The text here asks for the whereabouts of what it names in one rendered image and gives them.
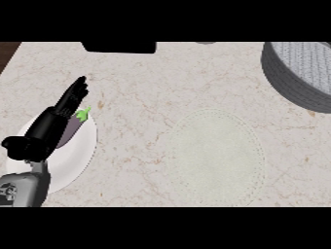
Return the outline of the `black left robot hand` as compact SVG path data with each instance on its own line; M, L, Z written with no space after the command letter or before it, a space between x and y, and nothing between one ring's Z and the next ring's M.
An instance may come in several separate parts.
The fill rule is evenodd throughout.
M2 141L12 160L46 160L60 144L70 118L88 95L86 76L80 76L65 90L58 103L36 118L24 136L9 136Z

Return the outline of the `black appliance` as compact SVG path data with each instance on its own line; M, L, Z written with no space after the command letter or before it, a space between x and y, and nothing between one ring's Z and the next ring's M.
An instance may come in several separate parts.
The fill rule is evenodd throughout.
M155 42L83 42L89 52L96 53L155 53Z

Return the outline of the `white round plate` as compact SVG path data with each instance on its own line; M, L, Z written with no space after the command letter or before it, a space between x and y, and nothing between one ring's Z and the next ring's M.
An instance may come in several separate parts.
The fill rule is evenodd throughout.
M20 133L15 136L24 136L29 128L39 115L24 125ZM48 170L51 173L51 185L48 193L54 194L62 190L80 177L96 149L96 123L92 116L88 116L88 120L82 125L70 142L57 148L52 152L48 161ZM6 160L6 172L24 173L30 172L29 160L12 160L8 157Z

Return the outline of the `purple eggplant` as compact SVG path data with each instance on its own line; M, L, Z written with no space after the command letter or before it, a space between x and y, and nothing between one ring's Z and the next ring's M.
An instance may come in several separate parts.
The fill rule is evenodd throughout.
M88 120L89 111L90 108L79 109L74 115L71 116L57 148L61 148L73 139L77 131L82 128L83 123Z

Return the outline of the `pale oval placemat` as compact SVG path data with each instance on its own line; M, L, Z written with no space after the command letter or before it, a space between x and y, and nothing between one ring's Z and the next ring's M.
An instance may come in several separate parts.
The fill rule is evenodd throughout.
M179 121L170 133L167 173L188 203L253 202L265 183L265 155L254 132L235 115L203 109Z

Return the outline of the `grey wicker basket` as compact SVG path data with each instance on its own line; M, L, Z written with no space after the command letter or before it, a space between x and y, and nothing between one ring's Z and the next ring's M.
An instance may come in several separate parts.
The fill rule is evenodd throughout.
M327 42L266 42L262 70L272 88L305 109L331 114L331 47Z

